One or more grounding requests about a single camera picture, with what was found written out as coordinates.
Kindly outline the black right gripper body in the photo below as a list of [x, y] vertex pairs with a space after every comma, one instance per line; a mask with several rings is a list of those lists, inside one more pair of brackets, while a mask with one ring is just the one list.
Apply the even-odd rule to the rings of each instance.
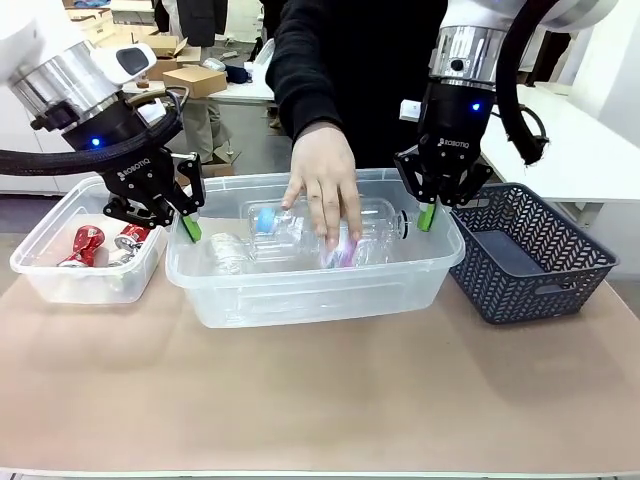
[[494, 102], [493, 90], [476, 86], [432, 83], [427, 89], [418, 147], [427, 172], [437, 180], [437, 198], [446, 206], [454, 182], [481, 162], [481, 140]]

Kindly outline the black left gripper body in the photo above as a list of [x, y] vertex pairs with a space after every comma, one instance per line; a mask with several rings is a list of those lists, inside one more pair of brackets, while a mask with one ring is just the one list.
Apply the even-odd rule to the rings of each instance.
[[62, 134], [84, 155], [87, 167], [98, 173], [114, 195], [109, 211], [171, 211], [179, 205], [179, 185], [166, 144], [179, 133], [179, 97], [160, 119], [145, 120], [135, 99], [118, 100], [94, 117]]

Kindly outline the person's right hand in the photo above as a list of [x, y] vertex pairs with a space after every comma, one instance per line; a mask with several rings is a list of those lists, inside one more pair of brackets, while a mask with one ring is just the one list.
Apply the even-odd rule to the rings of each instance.
[[290, 209], [304, 193], [316, 234], [329, 250], [339, 243], [345, 220], [351, 240], [362, 235], [355, 159], [343, 132], [328, 122], [305, 128], [293, 144], [290, 179], [282, 207]]

